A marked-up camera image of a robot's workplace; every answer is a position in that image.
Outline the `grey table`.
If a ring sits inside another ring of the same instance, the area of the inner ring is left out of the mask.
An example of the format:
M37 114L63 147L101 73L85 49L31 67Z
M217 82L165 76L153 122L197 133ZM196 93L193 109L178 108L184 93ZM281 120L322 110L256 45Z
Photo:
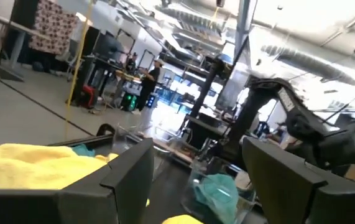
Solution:
M24 78L22 75L19 75L15 71L15 67L17 65L17 60L19 58L20 52L22 50L22 46L24 43L25 36L27 34L39 37L44 40L50 40L50 37L41 34L39 31L29 29L23 25L20 25L16 22L11 21L10 19L6 19L5 17L0 16L0 24L6 26L6 29L12 28L19 31L18 38L14 44L11 57L8 63L1 64L1 56L0 56L0 78L5 80L12 80L17 82L23 82Z

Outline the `patterned fabric partition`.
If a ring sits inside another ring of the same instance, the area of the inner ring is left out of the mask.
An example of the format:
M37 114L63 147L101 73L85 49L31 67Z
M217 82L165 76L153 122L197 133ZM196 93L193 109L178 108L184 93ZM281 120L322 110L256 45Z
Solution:
M34 29L50 39L32 36L29 47L45 53L60 55L70 44L70 37L78 18L50 0L39 0L35 12Z

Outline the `black computer with green light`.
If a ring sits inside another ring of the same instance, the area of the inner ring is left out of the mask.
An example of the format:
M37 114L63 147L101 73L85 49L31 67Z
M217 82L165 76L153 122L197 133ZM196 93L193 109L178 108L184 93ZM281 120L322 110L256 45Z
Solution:
M121 109L124 111L135 110L136 101L137 101L137 96L135 94L125 92L121 101Z

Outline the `teal microfiber towel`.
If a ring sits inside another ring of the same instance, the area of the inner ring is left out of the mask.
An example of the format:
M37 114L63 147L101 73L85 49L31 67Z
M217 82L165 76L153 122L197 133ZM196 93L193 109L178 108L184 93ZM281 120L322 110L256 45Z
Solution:
M194 178L193 191L196 201L206 205L223 224L234 224L239 194L231 176L213 174Z

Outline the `person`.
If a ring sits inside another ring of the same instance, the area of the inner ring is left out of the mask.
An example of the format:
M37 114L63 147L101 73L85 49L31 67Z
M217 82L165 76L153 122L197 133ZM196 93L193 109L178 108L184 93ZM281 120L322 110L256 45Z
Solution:
M134 73L136 70L137 53L134 52L127 60L125 70L127 73Z
M151 71L144 71L144 78L142 80L142 89L140 96L137 100L137 106L134 110L135 114L140 115L141 111L144 109L146 102L153 92L158 78L160 76L160 69L163 67L164 61L162 59L157 59L154 61L154 68Z

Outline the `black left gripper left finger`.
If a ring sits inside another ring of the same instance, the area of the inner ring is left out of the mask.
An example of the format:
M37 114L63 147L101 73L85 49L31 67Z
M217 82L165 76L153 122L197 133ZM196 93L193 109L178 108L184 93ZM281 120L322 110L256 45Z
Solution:
M0 224L141 224L154 142L146 138L59 190L0 189Z

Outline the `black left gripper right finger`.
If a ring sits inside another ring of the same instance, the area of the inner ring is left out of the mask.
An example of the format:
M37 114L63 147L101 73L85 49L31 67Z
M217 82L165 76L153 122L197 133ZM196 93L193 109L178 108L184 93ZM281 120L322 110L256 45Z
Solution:
M355 224L355 182L252 137L242 157L269 224Z

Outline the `red container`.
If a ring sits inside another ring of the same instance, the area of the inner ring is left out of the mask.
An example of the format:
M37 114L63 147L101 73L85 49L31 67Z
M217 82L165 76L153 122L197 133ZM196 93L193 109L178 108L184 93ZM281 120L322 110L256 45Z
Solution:
M92 109L98 99L98 91L89 85L84 85L82 89L82 107Z

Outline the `large yellow microfiber towel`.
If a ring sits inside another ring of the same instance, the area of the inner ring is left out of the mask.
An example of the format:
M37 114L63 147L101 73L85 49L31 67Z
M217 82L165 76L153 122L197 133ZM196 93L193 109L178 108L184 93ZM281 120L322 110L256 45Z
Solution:
M0 145L0 189L62 189L117 158L80 156L67 146Z

